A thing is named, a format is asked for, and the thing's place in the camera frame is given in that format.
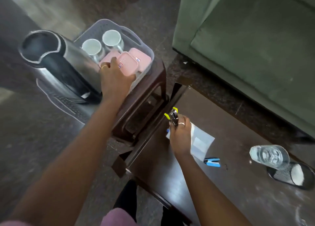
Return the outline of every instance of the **person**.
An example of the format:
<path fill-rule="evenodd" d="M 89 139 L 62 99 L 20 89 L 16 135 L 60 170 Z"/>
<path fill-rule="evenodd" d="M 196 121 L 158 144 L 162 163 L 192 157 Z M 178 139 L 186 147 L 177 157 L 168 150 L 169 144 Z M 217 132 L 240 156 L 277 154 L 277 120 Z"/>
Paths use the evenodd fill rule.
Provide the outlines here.
<path fill-rule="evenodd" d="M 126 77 L 116 58 L 100 69 L 103 100 L 78 136 L 46 168 L 41 178 L 27 189 L 8 221 L 0 226 L 74 225 L 95 173 L 115 116 L 135 76 Z M 179 114 L 179 125 L 170 125 L 170 145 L 182 169 L 200 224 L 250 225 L 242 213 L 204 174 L 190 154 L 191 123 Z M 136 225 L 136 182 L 130 180 L 102 226 Z M 163 210 L 163 225 L 183 225 L 178 215 Z"/>

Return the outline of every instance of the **hand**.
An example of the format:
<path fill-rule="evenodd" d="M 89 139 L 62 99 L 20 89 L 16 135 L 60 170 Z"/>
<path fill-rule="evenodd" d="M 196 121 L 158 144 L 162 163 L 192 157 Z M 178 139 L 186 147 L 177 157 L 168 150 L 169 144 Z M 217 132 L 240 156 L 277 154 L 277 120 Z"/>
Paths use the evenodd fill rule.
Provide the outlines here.
<path fill-rule="evenodd" d="M 101 63 L 100 77 L 103 99 L 115 98 L 124 100 L 136 75 L 125 76 L 119 69 L 116 57 L 110 63 Z"/>
<path fill-rule="evenodd" d="M 188 117 L 178 114 L 178 124 L 177 128 L 173 123 L 170 124 L 171 135 L 169 137 L 172 150 L 175 157 L 190 156 L 190 147 L 191 147 L 191 123 Z"/>

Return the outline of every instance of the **green sofa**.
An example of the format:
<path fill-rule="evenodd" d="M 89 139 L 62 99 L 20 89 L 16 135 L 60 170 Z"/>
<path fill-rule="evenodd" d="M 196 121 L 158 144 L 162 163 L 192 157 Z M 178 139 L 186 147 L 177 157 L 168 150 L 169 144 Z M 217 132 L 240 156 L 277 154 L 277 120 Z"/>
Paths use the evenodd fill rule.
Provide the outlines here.
<path fill-rule="evenodd" d="M 314 6 L 181 0 L 173 48 L 315 138 Z"/>

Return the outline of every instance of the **pink container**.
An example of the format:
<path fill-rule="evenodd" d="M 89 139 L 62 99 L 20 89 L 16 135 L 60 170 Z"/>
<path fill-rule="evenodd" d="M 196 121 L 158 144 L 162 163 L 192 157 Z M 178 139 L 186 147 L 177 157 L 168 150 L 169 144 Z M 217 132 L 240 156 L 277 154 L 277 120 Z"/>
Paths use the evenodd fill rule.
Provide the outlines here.
<path fill-rule="evenodd" d="M 139 69 L 139 62 L 128 52 L 122 52 L 117 58 L 117 63 L 125 76 L 135 74 Z"/>
<path fill-rule="evenodd" d="M 152 59 L 139 49 L 131 48 L 129 53 L 139 62 L 139 71 L 143 72 L 151 63 Z"/>
<path fill-rule="evenodd" d="M 113 57 L 118 58 L 119 55 L 120 55 L 120 53 L 119 53 L 118 51 L 116 51 L 116 50 L 110 51 L 110 52 L 100 61 L 99 66 L 100 66 L 101 63 L 103 63 L 103 62 L 108 62 L 108 63 L 110 63 L 110 62 L 111 62 L 111 59 L 112 59 Z"/>

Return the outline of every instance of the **black pants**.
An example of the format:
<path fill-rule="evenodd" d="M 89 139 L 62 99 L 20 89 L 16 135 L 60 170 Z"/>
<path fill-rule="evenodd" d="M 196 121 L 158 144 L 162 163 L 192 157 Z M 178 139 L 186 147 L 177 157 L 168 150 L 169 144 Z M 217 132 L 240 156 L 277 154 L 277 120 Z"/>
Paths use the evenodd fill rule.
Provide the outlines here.
<path fill-rule="evenodd" d="M 134 180 L 129 180 L 118 196 L 114 208 L 121 208 L 126 211 L 135 222 L 137 213 L 137 184 Z M 180 214 L 175 210 L 168 210 L 163 206 L 163 216 L 161 226 L 183 226 Z"/>

